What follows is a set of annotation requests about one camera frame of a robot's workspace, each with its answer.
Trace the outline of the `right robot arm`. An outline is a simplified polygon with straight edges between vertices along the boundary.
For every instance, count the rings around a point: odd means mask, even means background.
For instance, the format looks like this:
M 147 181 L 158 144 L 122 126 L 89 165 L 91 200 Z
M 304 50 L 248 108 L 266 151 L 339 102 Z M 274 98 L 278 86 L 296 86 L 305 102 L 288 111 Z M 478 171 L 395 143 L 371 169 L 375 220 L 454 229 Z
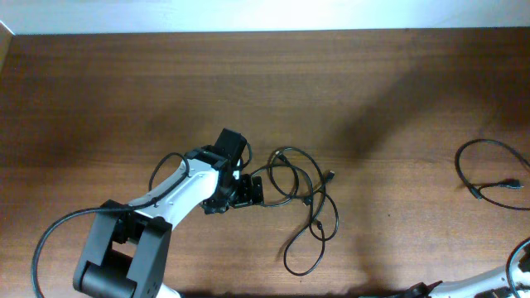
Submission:
M 529 239 L 509 254 L 506 263 L 460 281 L 418 283 L 398 298 L 529 298 Z

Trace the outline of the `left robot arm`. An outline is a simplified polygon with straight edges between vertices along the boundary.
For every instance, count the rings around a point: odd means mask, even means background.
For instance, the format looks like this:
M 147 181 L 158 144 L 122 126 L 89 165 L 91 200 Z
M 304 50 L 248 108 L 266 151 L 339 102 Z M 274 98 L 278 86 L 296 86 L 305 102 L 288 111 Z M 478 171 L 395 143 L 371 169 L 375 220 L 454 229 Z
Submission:
M 206 214 L 261 204 L 259 178 L 242 174 L 246 138 L 227 128 L 213 145 L 184 155 L 177 170 L 128 204 L 95 215 L 73 287 L 90 297 L 177 297 L 163 282 L 171 233 L 196 206 Z

